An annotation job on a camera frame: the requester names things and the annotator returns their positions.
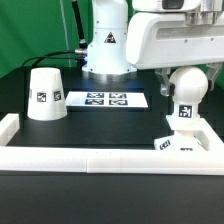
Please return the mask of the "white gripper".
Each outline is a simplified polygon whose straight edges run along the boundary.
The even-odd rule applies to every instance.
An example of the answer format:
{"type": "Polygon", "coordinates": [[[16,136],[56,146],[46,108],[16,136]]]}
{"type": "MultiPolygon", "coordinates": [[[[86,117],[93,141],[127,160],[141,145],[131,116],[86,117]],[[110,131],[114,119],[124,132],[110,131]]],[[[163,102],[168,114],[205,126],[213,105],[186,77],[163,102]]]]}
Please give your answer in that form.
{"type": "Polygon", "coordinates": [[[127,61],[137,69],[155,69],[160,93],[173,96],[171,69],[207,64],[208,90],[212,91],[224,62],[224,13],[213,25],[187,25],[183,13],[135,14],[129,23],[127,61]]]}

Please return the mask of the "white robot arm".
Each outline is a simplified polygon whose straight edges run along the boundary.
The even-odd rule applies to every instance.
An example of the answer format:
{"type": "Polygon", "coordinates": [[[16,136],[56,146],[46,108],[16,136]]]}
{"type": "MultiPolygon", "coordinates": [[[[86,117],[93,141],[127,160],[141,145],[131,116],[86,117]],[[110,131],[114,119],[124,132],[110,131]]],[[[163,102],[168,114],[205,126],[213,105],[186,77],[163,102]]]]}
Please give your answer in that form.
{"type": "Polygon", "coordinates": [[[210,87],[224,66],[224,0],[92,0],[93,40],[83,70],[100,78],[153,69],[169,95],[170,70],[205,64],[210,87]]]}

